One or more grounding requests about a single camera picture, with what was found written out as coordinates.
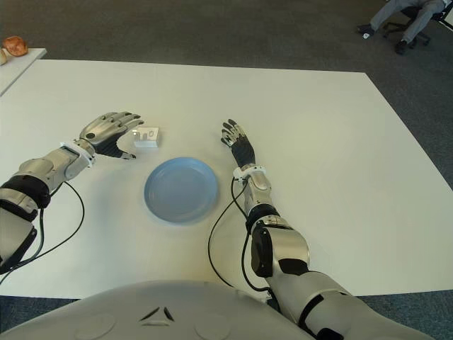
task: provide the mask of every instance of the black cable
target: black cable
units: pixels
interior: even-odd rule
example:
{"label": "black cable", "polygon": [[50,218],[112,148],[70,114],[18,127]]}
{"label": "black cable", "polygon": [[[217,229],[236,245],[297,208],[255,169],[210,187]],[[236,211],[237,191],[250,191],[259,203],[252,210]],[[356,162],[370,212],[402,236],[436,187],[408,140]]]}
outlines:
{"label": "black cable", "polygon": [[[243,211],[241,206],[237,203],[236,198],[234,197],[233,182],[231,182],[231,196],[233,198],[233,201],[236,204],[236,207],[241,211],[242,215],[247,219],[247,214]],[[271,287],[262,287],[262,288],[255,287],[252,284],[252,282],[250,282],[250,280],[248,279],[248,276],[247,276],[247,273],[246,273],[246,266],[245,266],[245,257],[246,257],[246,248],[247,248],[248,239],[250,238],[250,230],[247,230],[246,233],[247,233],[246,234],[246,239],[245,239],[245,242],[243,243],[242,254],[241,254],[241,269],[242,269],[243,278],[246,280],[247,284],[253,290],[255,290],[257,292],[265,292],[265,291],[267,291],[269,293],[269,295],[271,296],[271,298],[274,299],[275,302],[277,303],[277,311],[280,311],[280,305],[278,304],[277,298],[275,297],[275,294],[274,294],[272,288]]]}
{"label": "black cable", "polygon": [[[234,184],[234,177],[233,179],[231,180],[231,189],[233,188],[233,184]],[[226,211],[229,209],[229,207],[231,207],[231,205],[236,201],[236,199],[242,195],[243,191],[246,190],[246,185],[242,188],[241,192],[236,196],[235,199],[233,199],[230,204],[228,204],[226,206],[226,208],[224,209],[224,211],[220,214],[219,218],[217,218],[217,221],[215,221],[214,225],[212,226],[212,229],[211,229],[211,233],[210,233],[210,237],[209,239],[207,240],[207,257],[209,258],[210,260],[210,263],[211,263],[211,267],[212,269],[214,270],[214,272],[217,274],[217,276],[219,277],[220,280],[222,280],[224,283],[226,283],[227,285],[229,285],[230,287],[233,287],[232,284],[230,284],[227,280],[225,280],[222,275],[220,275],[220,273],[217,271],[217,269],[215,268],[215,265],[214,263],[212,262],[212,258],[211,258],[211,238],[212,238],[212,235],[214,234],[214,230],[215,230],[215,227],[217,226],[217,224],[219,223],[220,219],[223,217],[223,215],[226,213]]]}
{"label": "black cable", "polygon": [[[244,189],[246,188],[248,182],[246,182],[246,184],[243,186],[243,189],[241,191],[241,193],[243,193]],[[234,204],[236,204],[236,207],[238,207],[239,211],[242,213],[242,215],[246,218],[247,220],[247,214],[245,211],[243,211],[243,209],[241,208],[241,206],[239,205],[238,201],[236,200],[237,198],[234,197],[234,192],[233,192],[233,185],[234,185],[234,177],[233,179],[231,180],[231,186],[230,186],[230,192],[231,192],[231,198],[233,199],[234,201]]]}
{"label": "black cable", "polygon": [[[41,239],[40,239],[40,245],[37,249],[37,251],[35,251],[35,253],[29,258],[29,259],[26,259],[26,260],[23,260],[21,262],[19,262],[18,264],[16,264],[8,273],[6,273],[6,275],[0,280],[0,285],[5,281],[5,279],[11,274],[13,273],[15,270],[25,266],[26,264],[29,264],[31,262],[33,262],[34,260],[37,260],[39,259],[40,257],[43,257],[44,255],[50,253],[51,251],[55,250],[56,248],[60,247],[61,245],[63,245],[64,243],[68,242],[79,230],[80,230],[80,227],[82,226],[82,224],[84,223],[84,218],[85,218],[85,205],[84,205],[84,201],[82,200],[82,197],[79,195],[79,193],[77,192],[76,189],[74,189],[74,187],[67,183],[67,182],[63,182],[65,183],[68,187],[70,187],[73,192],[75,192],[75,194],[77,195],[77,197],[79,198],[80,200],[80,204],[81,204],[81,207],[82,207],[82,218],[80,220],[80,223],[79,223],[79,226],[76,228],[76,230],[69,236],[67,237],[64,241],[60,242],[59,244],[57,244],[56,246],[52,247],[51,249],[45,251],[44,253],[42,254],[39,254],[42,250],[42,246],[44,244],[44,209],[41,209],[40,210],[40,233],[41,233]],[[52,197],[54,194],[57,193],[57,191],[62,187],[62,184],[60,184],[51,194],[50,196]]]}
{"label": "black cable", "polygon": [[45,251],[44,253],[40,254],[39,256],[36,256],[33,260],[31,261],[35,261],[35,260],[38,260],[40,257],[43,257],[44,255],[50,253],[51,251],[54,251],[56,248],[60,247],[61,245],[65,244],[66,242],[68,242],[79,230],[80,230],[80,227],[82,226],[82,224],[84,223],[84,219],[85,219],[85,205],[84,205],[84,200],[82,200],[82,197],[80,197],[79,193],[77,192],[76,189],[74,189],[74,187],[69,184],[68,182],[64,182],[64,184],[66,184],[68,187],[70,187],[73,192],[77,195],[77,197],[79,198],[80,200],[80,204],[81,204],[81,207],[82,207],[82,217],[80,219],[80,222],[79,222],[79,226],[74,230],[74,232],[72,234],[70,234],[65,240],[61,241],[59,244],[57,244],[56,246],[50,248],[49,250]]}

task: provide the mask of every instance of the blue plate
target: blue plate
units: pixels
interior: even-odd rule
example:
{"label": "blue plate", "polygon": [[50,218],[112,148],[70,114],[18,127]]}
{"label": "blue plate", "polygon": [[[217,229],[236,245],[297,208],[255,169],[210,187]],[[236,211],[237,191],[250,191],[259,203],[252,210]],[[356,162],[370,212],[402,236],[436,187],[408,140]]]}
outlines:
{"label": "blue plate", "polygon": [[211,168],[195,158],[179,157],[155,168],[144,186],[144,200],[155,216],[169,222],[202,217],[217,199]]}

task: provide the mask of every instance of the person's leg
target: person's leg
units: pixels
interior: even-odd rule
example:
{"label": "person's leg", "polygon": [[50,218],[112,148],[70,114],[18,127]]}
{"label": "person's leg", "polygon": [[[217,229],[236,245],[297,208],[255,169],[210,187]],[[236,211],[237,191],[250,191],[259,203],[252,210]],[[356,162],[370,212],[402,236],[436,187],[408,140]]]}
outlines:
{"label": "person's leg", "polygon": [[401,9],[409,6],[417,6],[417,3],[417,0],[390,0],[373,16],[369,24],[373,30],[377,30],[393,13],[399,12]]}
{"label": "person's leg", "polygon": [[442,0],[420,0],[419,2],[423,7],[419,10],[416,20],[403,34],[403,40],[407,43],[410,43],[426,27],[433,14],[442,12],[445,8],[445,3]]}

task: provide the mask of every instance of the chair base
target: chair base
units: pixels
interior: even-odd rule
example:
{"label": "chair base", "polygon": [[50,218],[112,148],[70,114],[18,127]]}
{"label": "chair base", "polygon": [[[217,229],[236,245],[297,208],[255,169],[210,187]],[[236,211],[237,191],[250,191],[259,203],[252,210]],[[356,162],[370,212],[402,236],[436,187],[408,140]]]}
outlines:
{"label": "chair base", "polygon": [[[384,30],[384,38],[387,38],[389,34],[396,33],[396,32],[404,32],[407,28],[412,24],[413,20],[409,20],[407,23],[386,23],[382,28]],[[424,39],[423,45],[428,46],[430,44],[431,38],[428,37],[423,32],[419,32],[414,40],[409,44],[409,48],[414,48],[417,45],[417,38]]]}

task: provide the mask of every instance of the office chair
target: office chair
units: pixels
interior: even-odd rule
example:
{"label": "office chair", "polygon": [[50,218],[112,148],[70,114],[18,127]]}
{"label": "office chair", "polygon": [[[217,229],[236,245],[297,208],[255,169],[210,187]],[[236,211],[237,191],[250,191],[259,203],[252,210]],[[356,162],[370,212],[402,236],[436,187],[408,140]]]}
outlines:
{"label": "office chair", "polygon": [[[436,13],[432,16],[431,20],[438,21],[446,25],[447,27],[453,29],[453,25],[449,24],[446,22],[445,18],[448,16],[448,13],[452,10],[453,8],[453,2],[450,3],[442,12]],[[407,16],[409,18],[409,21],[407,23],[386,23],[383,27],[384,30],[384,38],[387,38],[389,34],[395,33],[395,32],[403,32],[405,31],[417,18],[419,10],[421,10],[421,7],[406,7],[401,11],[402,14]],[[389,26],[394,26],[396,28],[389,30]],[[431,38],[428,37],[426,34],[423,32],[419,32],[417,36],[412,40],[412,42],[409,44],[409,48],[414,48],[415,45],[417,45],[417,38],[423,38],[425,41],[423,42],[424,46],[428,46]]]}

